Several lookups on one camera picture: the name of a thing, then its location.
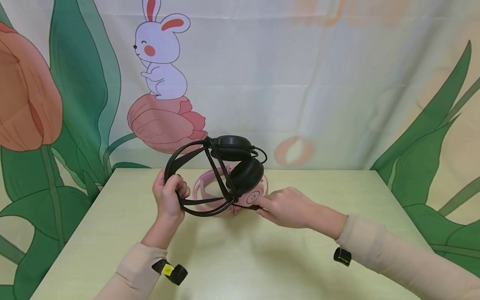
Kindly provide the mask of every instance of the light green tabletop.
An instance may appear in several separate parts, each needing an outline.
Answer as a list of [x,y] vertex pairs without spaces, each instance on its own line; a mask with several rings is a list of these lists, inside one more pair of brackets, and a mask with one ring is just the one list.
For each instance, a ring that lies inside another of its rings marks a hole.
[[[181,170],[180,174],[191,186],[203,171]],[[158,172],[114,172],[32,300],[88,300],[100,291],[155,219],[151,186]],[[374,171],[265,173],[271,191],[296,187],[316,202],[370,217],[411,243],[430,249]],[[161,277],[149,299],[418,299],[356,262],[350,267],[334,262],[336,248],[334,241],[314,231],[281,228],[253,211],[240,211],[236,217],[187,214],[169,248],[168,260],[183,265],[189,274],[179,287]]]

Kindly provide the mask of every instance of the yellow label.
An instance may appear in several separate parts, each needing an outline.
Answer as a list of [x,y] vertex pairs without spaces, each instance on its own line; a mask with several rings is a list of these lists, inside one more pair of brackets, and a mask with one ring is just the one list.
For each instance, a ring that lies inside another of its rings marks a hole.
[[164,267],[163,267],[163,270],[162,270],[162,274],[165,274],[167,276],[170,276],[173,272],[173,266],[169,265],[169,264],[166,264]]

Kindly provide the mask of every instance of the ear cushion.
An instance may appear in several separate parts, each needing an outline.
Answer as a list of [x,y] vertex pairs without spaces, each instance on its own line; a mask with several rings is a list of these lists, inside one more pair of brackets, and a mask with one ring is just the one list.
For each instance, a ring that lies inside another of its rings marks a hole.
[[237,190],[238,196],[251,191],[262,180],[264,166],[253,157],[241,161],[230,172],[230,179]]
[[251,155],[252,144],[244,137],[237,135],[222,135],[214,139],[220,157],[214,151],[210,151],[213,158],[225,161],[243,161]]

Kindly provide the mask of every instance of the black wrist band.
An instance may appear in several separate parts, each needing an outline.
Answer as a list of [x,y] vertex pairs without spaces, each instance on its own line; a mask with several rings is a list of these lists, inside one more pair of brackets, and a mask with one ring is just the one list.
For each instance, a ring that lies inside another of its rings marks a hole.
[[183,266],[178,264],[176,267],[173,267],[166,259],[161,259],[154,263],[152,269],[159,274],[165,275],[166,278],[177,286],[179,286],[188,275],[187,270]]
[[349,266],[350,262],[352,261],[352,254],[347,250],[338,247],[333,255],[333,260]]

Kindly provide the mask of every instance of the white circle logo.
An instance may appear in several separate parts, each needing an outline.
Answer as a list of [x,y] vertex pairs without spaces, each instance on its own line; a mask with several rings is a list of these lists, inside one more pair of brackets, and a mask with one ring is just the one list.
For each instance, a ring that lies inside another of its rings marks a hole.
[[254,200],[256,200],[258,198],[258,196],[260,196],[260,192],[259,191],[254,191],[252,192],[250,195],[248,195],[247,197],[247,203],[250,204],[252,203]]

